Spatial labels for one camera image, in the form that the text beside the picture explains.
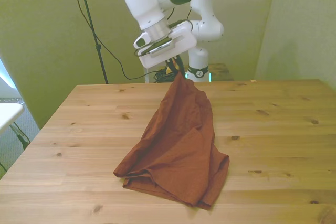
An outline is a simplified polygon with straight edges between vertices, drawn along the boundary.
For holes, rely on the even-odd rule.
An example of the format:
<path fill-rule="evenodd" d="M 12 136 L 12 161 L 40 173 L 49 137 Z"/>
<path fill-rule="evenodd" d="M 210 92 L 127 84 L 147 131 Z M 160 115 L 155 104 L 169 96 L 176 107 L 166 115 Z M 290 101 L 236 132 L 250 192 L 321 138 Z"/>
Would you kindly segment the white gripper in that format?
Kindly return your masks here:
<path fill-rule="evenodd" d="M 188 51 L 197 44 L 197 40 L 192 34 L 193 25 L 191 22 L 181 22 L 168 34 L 167 37 L 151 43 L 138 50 L 138 57 L 142 66 L 152 68 L 167 61 L 167 67 L 172 73 L 177 73 L 174 61 L 178 65 L 178 71 L 185 75 L 182 58 L 179 54 Z"/>

